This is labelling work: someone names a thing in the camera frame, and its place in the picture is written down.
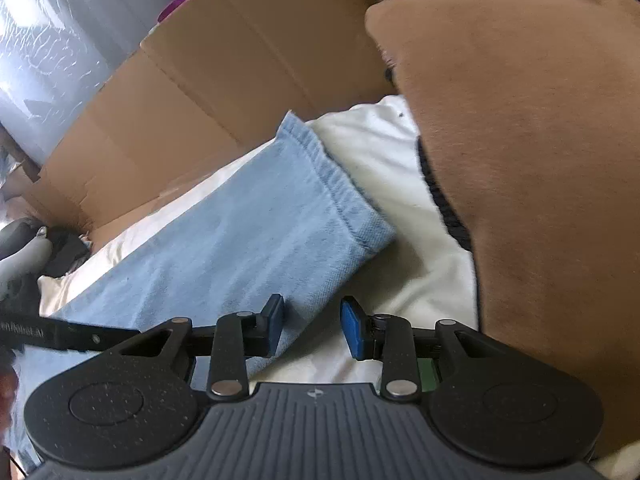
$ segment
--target green object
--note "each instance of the green object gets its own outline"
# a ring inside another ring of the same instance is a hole
[[[433,369],[433,359],[418,359],[418,369],[420,370],[420,382],[424,392],[431,392],[438,386],[435,370]]]

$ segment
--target crinkled plastic sheet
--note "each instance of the crinkled plastic sheet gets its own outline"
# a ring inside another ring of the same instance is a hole
[[[0,0],[0,122],[43,164],[171,0]]]

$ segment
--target ribbed gray panel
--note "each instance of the ribbed gray panel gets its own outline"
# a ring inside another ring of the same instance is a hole
[[[180,449],[147,465],[85,472],[45,464],[30,480],[597,480],[585,464],[493,470],[443,444],[418,408],[368,384],[261,384],[219,404]]]

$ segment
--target brown garment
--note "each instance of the brown garment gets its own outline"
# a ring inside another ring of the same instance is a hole
[[[469,229],[484,331],[600,395],[640,438],[640,4],[385,0],[437,181]]]

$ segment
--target black cable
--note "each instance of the black cable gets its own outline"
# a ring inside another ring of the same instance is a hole
[[[11,460],[11,462],[15,465],[16,469],[18,471],[20,471],[20,473],[22,474],[22,476],[24,476],[25,478],[27,478],[27,473],[24,472],[24,469],[22,469],[18,463],[15,461],[15,458],[13,456],[11,456],[11,453],[9,453],[9,460]]]

